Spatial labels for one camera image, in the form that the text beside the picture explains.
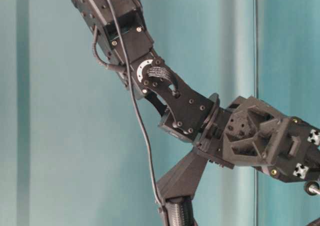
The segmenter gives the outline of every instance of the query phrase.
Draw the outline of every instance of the cable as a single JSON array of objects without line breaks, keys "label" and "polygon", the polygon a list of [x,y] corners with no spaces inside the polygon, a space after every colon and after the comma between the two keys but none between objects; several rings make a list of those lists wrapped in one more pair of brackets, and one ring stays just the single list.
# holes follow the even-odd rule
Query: cable
[{"label": "cable", "polygon": [[153,191],[154,197],[155,197],[156,202],[159,205],[164,206],[161,203],[161,200],[159,198],[158,191],[157,191],[157,188],[156,188],[156,179],[155,179],[155,171],[154,171],[153,160],[152,160],[151,145],[150,145],[148,134],[146,132],[145,125],[144,125],[143,120],[142,120],[141,115],[140,115],[140,111],[139,111],[138,106],[137,106],[135,93],[134,93],[133,86],[132,86],[131,69],[130,69],[130,63],[129,63],[129,59],[128,59],[128,53],[127,53],[126,45],[124,44],[124,41],[123,41],[123,38],[122,38],[121,29],[120,29],[120,26],[119,26],[119,23],[118,23],[118,20],[117,20],[117,17],[116,17],[115,9],[114,9],[114,7],[112,5],[112,2],[111,2],[111,0],[106,0],[106,1],[107,1],[108,5],[110,7],[110,10],[111,10],[111,13],[112,13],[112,17],[113,17],[113,20],[114,20],[114,24],[115,24],[115,28],[116,28],[116,31],[117,31],[117,33],[119,35],[119,40],[120,40],[120,43],[121,43],[121,46],[122,46],[122,49],[123,49],[123,54],[124,54],[125,63],[126,63],[126,70],[127,70],[127,75],[128,75],[130,95],[131,95],[133,107],[134,107],[134,110],[135,110],[135,114],[136,114],[136,117],[138,119],[141,131],[142,131],[143,136],[144,136],[146,147],[147,147],[148,159],[149,159],[149,170],[150,170],[150,176],[151,176],[152,186],[153,186],[153,190],[154,190]]},{"label": "cable", "polygon": [[149,77],[158,77],[163,78],[169,81],[173,87],[174,91],[176,93],[179,93],[178,91],[178,81],[175,78],[175,76],[165,67],[150,67],[147,71],[147,74]]},{"label": "cable", "polygon": [[98,42],[98,27],[94,26],[94,30],[93,30],[93,42],[92,42],[92,53],[94,58],[96,58],[96,61],[99,63],[99,65],[105,67],[106,69],[109,69],[109,65],[108,63],[104,62],[98,55],[97,52],[97,42]]},{"label": "cable", "polygon": [[122,67],[116,64],[108,64],[99,57],[97,52],[97,43],[98,43],[98,27],[95,25],[93,30],[93,42],[92,42],[92,53],[94,58],[99,63],[99,65],[105,67],[107,70],[123,73],[125,71],[125,67]]}]

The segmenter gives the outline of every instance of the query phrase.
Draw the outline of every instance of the screw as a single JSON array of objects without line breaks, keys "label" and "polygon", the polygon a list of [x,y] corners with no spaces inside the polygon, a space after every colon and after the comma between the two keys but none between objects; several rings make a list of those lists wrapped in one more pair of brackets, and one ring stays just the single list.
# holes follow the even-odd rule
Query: screw
[{"label": "screw", "polygon": [[275,170],[275,169],[273,169],[273,170],[271,171],[271,175],[272,175],[272,176],[276,176],[277,173],[278,173],[278,172],[277,172],[277,170]]}]

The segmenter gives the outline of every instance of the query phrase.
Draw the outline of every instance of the white ring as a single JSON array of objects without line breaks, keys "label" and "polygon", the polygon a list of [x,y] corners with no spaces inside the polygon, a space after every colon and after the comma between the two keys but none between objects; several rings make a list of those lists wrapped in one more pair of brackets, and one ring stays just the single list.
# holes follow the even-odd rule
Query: white ring
[{"label": "white ring", "polygon": [[143,75],[142,75],[142,71],[143,69],[148,66],[148,65],[151,65],[152,64],[152,61],[153,60],[145,60],[144,62],[142,62],[137,71],[136,71],[136,77],[138,78],[139,82],[142,82],[142,79],[144,78]]}]

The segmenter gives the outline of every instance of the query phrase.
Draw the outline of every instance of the metal rod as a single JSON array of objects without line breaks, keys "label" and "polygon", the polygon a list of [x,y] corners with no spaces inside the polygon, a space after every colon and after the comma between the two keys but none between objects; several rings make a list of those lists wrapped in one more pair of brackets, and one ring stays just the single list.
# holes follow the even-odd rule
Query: metal rod
[{"label": "metal rod", "polygon": [[310,191],[311,193],[316,193],[316,194],[320,195],[320,190],[319,190],[315,185],[311,185],[311,186],[309,187],[309,191]]},{"label": "metal rod", "polygon": [[[253,0],[253,69],[254,69],[254,96],[259,98],[259,74],[258,74],[258,0]],[[259,179],[258,171],[254,170],[254,206],[253,206],[253,224],[258,226],[258,207],[259,207]]]}]

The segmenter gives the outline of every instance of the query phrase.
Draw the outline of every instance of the bolt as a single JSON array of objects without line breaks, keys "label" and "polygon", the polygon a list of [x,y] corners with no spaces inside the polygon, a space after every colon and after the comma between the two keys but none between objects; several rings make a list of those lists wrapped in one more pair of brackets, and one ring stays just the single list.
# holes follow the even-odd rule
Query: bolt
[{"label": "bolt", "polygon": [[278,173],[278,172],[277,172],[277,170],[275,170],[275,169],[273,169],[273,170],[271,171],[271,175],[272,175],[272,176],[276,176],[277,173]]},{"label": "bolt", "polygon": [[172,91],[172,95],[175,97],[175,98],[179,98],[181,96],[180,92],[177,91],[177,90],[173,90]]}]

